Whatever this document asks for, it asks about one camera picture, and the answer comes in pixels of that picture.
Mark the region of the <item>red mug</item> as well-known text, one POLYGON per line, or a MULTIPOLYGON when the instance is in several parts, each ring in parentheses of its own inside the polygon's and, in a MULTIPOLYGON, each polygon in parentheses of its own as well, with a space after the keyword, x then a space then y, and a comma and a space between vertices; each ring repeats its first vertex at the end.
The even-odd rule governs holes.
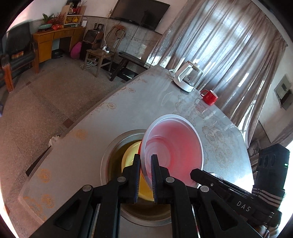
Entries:
POLYGON ((209 106, 214 105, 218 99, 218 96, 212 90, 202 90, 200 94, 201 94, 202 100, 209 106))

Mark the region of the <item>wooden chair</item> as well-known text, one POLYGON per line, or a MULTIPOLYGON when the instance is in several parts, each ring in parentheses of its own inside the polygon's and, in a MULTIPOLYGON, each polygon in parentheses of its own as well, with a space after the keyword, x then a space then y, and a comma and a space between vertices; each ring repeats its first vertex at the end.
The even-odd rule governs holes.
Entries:
POLYGON ((104 37, 100 48, 87 50, 83 70, 89 65, 96 66, 95 77, 99 76, 101 68, 106 65, 111 70, 117 48, 126 35, 126 30, 127 28, 123 25, 114 25, 104 37))

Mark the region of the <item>white glass electric kettle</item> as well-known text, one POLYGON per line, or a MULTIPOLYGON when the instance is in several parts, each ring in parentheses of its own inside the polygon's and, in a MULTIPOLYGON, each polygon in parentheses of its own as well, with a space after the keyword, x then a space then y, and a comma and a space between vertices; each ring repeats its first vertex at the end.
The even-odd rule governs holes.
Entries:
POLYGON ((173 82, 185 92, 190 93, 202 75, 203 71, 199 68, 199 65, 187 61, 176 71, 173 82))

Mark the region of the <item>potted green plant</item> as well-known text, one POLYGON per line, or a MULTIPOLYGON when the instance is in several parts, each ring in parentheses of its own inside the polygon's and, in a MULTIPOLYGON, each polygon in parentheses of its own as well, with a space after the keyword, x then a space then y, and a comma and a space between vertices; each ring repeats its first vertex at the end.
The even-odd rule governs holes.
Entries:
POLYGON ((54 16, 55 16, 54 14, 46 15, 43 13, 43 22, 44 23, 38 27, 38 30, 45 30, 45 29, 51 28, 52 23, 49 23, 49 21, 52 20, 54 18, 54 16))

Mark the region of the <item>yellow plastic bowl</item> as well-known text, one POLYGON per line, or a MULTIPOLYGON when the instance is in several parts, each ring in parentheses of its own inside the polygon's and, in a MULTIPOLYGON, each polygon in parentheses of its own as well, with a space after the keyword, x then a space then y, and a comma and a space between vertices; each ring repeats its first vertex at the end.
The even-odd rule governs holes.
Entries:
POLYGON ((135 162, 135 158, 139 157, 140 144, 141 141, 135 142, 126 150, 122 158, 121 168, 123 172, 125 167, 134 164, 134 180, 138 190, 138 197, 146 201, 154 202, 152 189, 147 184, 142 172, 138 172, 138 166, 140 163, 135 162))

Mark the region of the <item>beige window curtain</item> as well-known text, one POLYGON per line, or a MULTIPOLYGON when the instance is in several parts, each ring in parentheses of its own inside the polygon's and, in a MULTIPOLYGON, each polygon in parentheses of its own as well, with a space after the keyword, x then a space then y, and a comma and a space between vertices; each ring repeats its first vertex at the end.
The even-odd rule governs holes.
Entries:
POLYGON ((212 90, 216 106, 250 144, 287 43, 252 1, 187 1, 147 58, 179 69, 199 65, 197 90, 212 90))

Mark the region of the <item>wall mounted black television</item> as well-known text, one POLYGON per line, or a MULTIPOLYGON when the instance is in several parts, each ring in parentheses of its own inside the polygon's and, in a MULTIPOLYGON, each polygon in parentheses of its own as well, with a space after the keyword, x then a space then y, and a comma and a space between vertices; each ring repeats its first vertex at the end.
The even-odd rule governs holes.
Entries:
POLYGON ((169 4, 161 1, 120 0, 110 17, 154 31, 169 7, 169 4))

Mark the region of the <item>wall electrical box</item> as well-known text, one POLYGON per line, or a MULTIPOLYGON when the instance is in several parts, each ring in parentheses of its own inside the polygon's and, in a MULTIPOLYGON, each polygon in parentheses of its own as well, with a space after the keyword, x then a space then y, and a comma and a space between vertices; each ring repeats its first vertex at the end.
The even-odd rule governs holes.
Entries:
POLYGON ((285 74, 274 89, 280 107, 285 111, 292 105, 292 84, 285 74))

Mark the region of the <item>pink bag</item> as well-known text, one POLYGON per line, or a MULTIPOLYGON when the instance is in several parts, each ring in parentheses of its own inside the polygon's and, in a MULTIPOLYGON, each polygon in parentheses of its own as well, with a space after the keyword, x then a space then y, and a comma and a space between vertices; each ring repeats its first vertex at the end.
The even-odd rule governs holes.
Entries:
POLYGON ((79 59, 81 47, 82 47, 82 42, 78 42, 75 44, 75 46, 72 48, 70 53, 70 57, 72 59, 79 59))

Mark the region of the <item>old small television set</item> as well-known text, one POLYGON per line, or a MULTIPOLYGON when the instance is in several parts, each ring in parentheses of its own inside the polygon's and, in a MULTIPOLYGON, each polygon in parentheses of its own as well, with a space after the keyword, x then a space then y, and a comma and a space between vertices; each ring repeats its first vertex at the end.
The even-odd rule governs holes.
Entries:
POLYGON ((102 31, 88 30, 85 33, 83 41, 86 43, 94 44, 97 40, 103 39, 104 33, 102 31))

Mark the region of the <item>small shelf with items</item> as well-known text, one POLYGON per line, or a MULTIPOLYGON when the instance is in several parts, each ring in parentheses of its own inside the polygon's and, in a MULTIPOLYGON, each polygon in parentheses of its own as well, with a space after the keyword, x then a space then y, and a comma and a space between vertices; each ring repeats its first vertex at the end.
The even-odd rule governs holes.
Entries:
POLYGON ((86 10, 87 1, 66 1, 60 13, 61 25, 65 28, 79 27, 86 10))

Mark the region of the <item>red plastic bowl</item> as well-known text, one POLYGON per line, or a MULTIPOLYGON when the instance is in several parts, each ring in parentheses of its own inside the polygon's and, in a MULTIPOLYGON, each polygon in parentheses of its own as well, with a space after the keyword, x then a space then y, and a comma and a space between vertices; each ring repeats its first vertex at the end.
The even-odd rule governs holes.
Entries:
POLYGON ((160 116, 147 128, 140 144, 142 174, 148 186, 151 182, 151 156, 156 154, 159 165, 168 169, 171 177, 186 186, 198 184, 190 178, 193 169, 202 169, 203 146, 199 134, 182 116, 167 114, 160 116))

